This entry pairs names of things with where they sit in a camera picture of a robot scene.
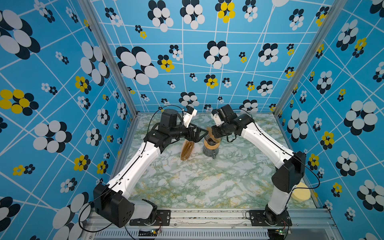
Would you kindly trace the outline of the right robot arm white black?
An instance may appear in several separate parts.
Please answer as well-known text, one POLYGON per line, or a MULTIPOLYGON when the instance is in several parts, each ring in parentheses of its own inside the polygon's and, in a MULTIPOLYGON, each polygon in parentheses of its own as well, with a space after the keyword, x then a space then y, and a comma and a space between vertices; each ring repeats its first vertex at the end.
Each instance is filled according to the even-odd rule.
POLYGON ((230 105, 212 110, 212 118, 215 121, 212 133, 216 139, 231 134, 243 137, 261 150, 277 169, 272 176, 272 197, 265 208, 266 222, 276 226, 283 219, 292 193, 299 189, 305 175, 306 154, 286 148, 262 130, 253 117, 247 114, 238 116, 230 105))

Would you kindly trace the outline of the round wooden dripper holder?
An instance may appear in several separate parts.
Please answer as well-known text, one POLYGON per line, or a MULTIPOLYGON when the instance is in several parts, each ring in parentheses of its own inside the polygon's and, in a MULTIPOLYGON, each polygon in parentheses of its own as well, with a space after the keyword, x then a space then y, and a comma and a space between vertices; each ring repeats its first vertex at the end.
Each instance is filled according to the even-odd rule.
POLYGON ((220 143, 216 143, 214 145, 210 145, 207 141, 204 141, 204 146, 206 149, 209 149, 209 150, 216 150, 219 148, 220 146, 220 143))

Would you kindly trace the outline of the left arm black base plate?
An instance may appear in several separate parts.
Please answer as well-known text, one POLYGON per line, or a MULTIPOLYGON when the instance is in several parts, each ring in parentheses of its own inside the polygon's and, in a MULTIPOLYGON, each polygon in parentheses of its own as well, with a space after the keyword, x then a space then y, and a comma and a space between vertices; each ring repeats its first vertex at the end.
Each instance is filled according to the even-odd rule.
POLYGON ((131 219, 130 226, 169 226, 171 210, 156 210, 147 219, 131 219))

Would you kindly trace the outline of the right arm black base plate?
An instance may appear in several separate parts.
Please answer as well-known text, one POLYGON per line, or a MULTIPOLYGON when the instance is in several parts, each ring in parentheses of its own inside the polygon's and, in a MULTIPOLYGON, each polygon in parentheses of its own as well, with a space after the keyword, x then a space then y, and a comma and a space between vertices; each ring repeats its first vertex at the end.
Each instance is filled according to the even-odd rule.
POLYGON ((249 210, 246 214, 253 227, 291 227, 292 221, 287 210, 276 215, 265 210, 249 210))

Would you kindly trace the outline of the brown paper coffee filter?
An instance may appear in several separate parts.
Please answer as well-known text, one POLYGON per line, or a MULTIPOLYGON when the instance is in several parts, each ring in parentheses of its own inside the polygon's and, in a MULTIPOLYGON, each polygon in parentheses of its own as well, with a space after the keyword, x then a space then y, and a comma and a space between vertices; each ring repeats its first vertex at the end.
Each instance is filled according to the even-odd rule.
POLYGON ((208 136, 208 138, 207 138, 207 142, 208 143, 212 142, 213 145, 216 145, 216 144, 221 142, 221 139, 217 139, 217 138, 214 137, 213 131, 212 131, 211 127, 207 127, 207 131, 209 132, 208 135, 207 135, 208 136))

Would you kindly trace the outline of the clear glass carafe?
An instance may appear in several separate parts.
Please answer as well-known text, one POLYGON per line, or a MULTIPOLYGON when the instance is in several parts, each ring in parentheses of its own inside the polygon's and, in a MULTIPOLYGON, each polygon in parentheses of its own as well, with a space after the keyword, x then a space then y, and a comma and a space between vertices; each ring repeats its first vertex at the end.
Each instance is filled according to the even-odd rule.
POLYGON ((211 149, 208 149, 206 147, 203 147, 203 154, 207 157, 212 158, 212 159, 216 159, 218 154, 219 154, 219 149, 211 150, 211 149))

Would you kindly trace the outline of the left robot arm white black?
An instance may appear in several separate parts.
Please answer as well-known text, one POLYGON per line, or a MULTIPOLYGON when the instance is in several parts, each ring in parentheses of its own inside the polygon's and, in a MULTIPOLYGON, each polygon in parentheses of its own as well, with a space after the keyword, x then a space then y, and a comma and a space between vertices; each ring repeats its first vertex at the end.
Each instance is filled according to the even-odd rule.
POLYGON ((157 205, 148 200, 130 201, 129 198, 144 172, 168 146, 181 139, 198 143, 208 134, 207 130, 192 124, 196 114, 197 110, 190 106, 182 113, 174 109, 162 112, 160 122, 148 127, 143 143, 123 169, 106 184, 94 188, 98 215, 119 228, 130 220, 155 222, 157 205))

